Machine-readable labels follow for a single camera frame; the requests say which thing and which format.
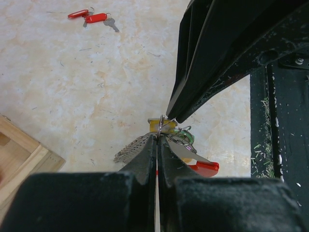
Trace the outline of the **red handled metal key organizer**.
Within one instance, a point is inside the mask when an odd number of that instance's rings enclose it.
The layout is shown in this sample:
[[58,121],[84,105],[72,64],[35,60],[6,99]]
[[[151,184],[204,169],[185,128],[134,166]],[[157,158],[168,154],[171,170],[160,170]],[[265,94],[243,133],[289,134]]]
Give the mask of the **red handled metal key organizer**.
[[[196,149],[192,145],[183,146],[173,142],[170,139],[171,130],[166,133],[161,133],[167,138],[167,142],[172,152],[174,152],[179,158],[182,159],[191,169],[196,171],[203,177],[213,177],[219,172],[219,163],[211,162],[206,158],[197,154]],[[120,150],[114,156],[114,163],[128,164],[134,157],[136,157],[142,149],[145,147],[148,138],[156,135],[156,132],[149,132],[143,136],[139,136],[133,142],[126,145],[125,148]]]

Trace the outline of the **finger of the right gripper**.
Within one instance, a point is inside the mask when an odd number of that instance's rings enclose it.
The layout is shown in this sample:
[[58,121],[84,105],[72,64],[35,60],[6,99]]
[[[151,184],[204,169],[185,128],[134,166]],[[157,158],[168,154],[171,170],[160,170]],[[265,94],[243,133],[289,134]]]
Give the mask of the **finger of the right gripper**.
[[254,70],[309,44],[306,0],[217,0],[214,64],[204,75],[184,122],[205,102]]
[[216,0],[193,0],[180,23],[176,80],[166,115],[180,118],[201,89],[204,75],[211,70],[215,55]]

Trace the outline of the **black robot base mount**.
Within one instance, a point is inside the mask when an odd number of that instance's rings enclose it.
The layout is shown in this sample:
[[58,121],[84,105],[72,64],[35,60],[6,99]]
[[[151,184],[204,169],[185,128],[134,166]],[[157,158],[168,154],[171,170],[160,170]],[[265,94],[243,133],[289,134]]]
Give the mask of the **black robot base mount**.
[[309,207],[309,50],[250,76],[251,176],[278,178]]

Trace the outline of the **yellow tagged key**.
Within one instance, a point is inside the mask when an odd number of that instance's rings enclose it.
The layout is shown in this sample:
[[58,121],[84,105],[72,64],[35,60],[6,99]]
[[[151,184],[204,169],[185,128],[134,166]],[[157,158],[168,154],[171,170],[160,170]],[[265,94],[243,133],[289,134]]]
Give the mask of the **yellow tagged key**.
[[[159,124],[160,124],[160,118],[149,118],[149,131],[150,132],[158,132]],[[163,123],[162,123],[162,131],[161,132],[168,132],[172,128],[175,128],[178,126],[178,123],[175,120],[169,120],[164,117]]]

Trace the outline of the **green tagged key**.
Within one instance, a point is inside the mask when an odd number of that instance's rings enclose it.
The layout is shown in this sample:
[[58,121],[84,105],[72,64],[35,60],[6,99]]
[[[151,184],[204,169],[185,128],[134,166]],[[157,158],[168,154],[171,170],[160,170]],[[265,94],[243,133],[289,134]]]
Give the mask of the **green tagged key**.
[[191,128],[191,126],[186,126],[184,128],[174,127],[171,131],[170,139],[179,145],[192,145],[195,141],[195,137],[190,133]]

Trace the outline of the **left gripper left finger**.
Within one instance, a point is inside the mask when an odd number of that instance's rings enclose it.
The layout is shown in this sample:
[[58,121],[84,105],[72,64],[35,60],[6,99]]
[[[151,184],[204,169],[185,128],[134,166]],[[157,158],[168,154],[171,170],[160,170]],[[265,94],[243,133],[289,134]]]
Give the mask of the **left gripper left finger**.
[[152,232],[156,141],[117,172],[38,173],[19,187],[3,232]]

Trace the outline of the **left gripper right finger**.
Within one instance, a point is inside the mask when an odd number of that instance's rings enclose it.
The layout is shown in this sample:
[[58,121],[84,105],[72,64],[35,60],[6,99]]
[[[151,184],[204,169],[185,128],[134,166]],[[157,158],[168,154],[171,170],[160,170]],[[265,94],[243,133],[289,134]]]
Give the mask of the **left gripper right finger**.
[[286,184],[269,178],[205,178],[188,167],[165,137],[157,145],[163,232],[304,232]]

